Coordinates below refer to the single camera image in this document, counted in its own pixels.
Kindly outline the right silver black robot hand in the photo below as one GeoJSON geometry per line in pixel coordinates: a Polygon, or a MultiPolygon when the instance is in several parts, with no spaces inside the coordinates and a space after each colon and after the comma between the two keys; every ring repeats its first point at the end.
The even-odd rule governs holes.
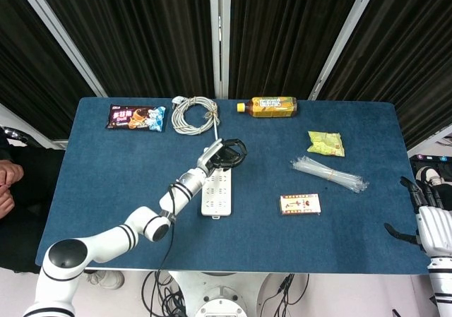
{"type": "Polygon", "coordinates": [[[398,232],[389,223],[386,231],[394,238],[418,245],[430,258],[451,257],[451,211],[432,185],[406,177],[400,183],[408,190],[413,206],[417,232],[415,235],[398,232]]]}

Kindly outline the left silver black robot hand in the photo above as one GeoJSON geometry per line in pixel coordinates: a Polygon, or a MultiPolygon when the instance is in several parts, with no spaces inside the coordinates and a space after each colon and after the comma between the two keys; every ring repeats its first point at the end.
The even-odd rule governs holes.
{"type": "Polygon", "coordinates": [[[240,139],[219,138],[198,158],[197,167],[210,177],[216,169],[238,167],[247,154],[246,146],[240,139]]]}

